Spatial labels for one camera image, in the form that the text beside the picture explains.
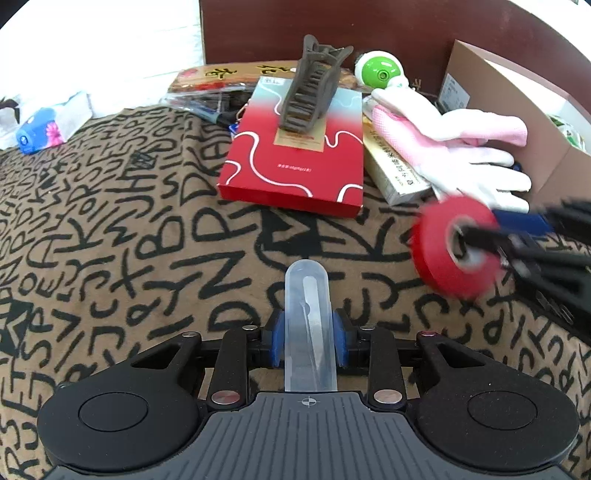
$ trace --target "ridged black surface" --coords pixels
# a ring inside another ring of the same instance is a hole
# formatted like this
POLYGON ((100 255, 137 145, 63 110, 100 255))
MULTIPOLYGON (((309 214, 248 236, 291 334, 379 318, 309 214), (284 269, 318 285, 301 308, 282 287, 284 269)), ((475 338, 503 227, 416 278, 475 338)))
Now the ridged black surface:
MULTIPOLYGON (((64 467, 46 476, 47 480, 82 477, 64 467)), ((557 466, 518 477, 464 470, 424 446, 403 415, 373 412, 357 394, 343 392, 260 393, 240 411, 211 416, 187 449, 158 466, 128 475, 84 478, 564 480, 569 476, 557 466)))

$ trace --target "red tape roll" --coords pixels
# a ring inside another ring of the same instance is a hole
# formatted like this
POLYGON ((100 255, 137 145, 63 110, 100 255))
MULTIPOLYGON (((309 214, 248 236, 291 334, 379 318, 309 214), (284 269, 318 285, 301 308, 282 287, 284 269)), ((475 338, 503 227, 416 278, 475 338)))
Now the red tape roll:
POLYGON ((413 226, 411 254, 423 281, 447 296, 473 299, 486 292, 501 270, 501 259, 466 247, 466 255, 453 254, 454 238, 462 226, 498 228, 486 205, 469 197, 450 197, 430 203, 413 226))

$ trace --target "red gift box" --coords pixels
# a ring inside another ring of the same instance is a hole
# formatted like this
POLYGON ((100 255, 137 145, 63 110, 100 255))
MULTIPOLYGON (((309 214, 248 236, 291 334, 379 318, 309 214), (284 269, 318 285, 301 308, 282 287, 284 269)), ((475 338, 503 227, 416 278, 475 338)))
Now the red gift box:
POLYGON ((279 129, 291 80, 261 77, 217 184, 222 198, 355 217, 363 202, 361 93, 337 89, 306 135, 279 129))

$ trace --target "dark red headboard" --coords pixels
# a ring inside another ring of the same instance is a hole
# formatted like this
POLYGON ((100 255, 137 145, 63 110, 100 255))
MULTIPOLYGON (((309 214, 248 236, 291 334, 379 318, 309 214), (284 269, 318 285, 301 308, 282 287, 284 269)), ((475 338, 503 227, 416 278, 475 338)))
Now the dark red headboard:
MULTIPOLYGON (((421 91, 438 93, 455 39, 496 53, 569 92, 591 112, 591 63, 509 0, 201 0, 205 58, 301 57, 305 34, 357 53, 396 55, 421 91)), ((348 60, 352 66, 354 58, 348 60)))

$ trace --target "patterned blanket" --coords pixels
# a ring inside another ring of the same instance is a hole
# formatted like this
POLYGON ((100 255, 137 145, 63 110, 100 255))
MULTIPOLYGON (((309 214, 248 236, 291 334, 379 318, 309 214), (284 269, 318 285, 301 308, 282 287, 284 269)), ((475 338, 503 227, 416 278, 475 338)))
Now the patterned blanket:
MULTIPOLYGON (((427 288, 408 250, 419 205, 389 207, 369 178, 353 220, 221 200, 229 143, 221 128, 156 107, 91 121, 36 155, 0 154, 2 476, 51 468, 35 420, 57 383, 187 329, 218 338, 264 323, 300 258, 324 265, 333 307, 354 324, 401 338, 437 330, 568 394, 582 426, 565 466, 591 476, 588 346, 514 301, 508 276, 473 303, 427 288)), ((281 384, 279 372, 252 373, 254 389, 281 384)), ((339 388, 364 386, 347 377, 339 388)))

